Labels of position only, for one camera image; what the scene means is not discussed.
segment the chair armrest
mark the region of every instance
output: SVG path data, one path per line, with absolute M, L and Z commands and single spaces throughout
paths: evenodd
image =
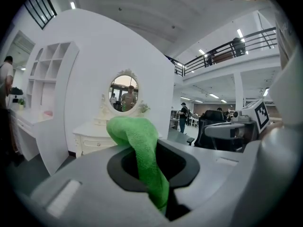
M 195 140 L 195 138 L 189 138 L 186 142 L 191 146 L 191 143 Z

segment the oval mirror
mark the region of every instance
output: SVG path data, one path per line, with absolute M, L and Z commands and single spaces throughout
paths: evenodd
M 128 75 L 117 77 L 109 87 L 108 98 L 111 106 L 120 112 L 131 110 L 138 100 L 138 84 Z

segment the white cube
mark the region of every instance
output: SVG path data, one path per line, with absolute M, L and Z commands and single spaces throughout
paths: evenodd
M 263 99 L 251 102 L 250 104 L 246 105 L 241 109 L 241 113 L 242 115 L 248 115 L 251 120 L 257 122 L 259 134 L 269 124 L 269 115 Z

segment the green cloth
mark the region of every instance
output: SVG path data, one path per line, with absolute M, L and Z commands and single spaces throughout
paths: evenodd
M 135 152 L 139 179 L 148 186 L 151 201 L 158 209 L 166 206 L 169 182 L 156 162 L 158 132 L 145 118 L 119 116 L 107 123 L 107 132 L 118 145 L 131 145 Z

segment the pink object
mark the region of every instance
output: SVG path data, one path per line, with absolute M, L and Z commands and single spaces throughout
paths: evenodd
M 44 111 L 44 113 L 48 116 L 52 116 L 53 115 L 53 112 L 52 111 Z

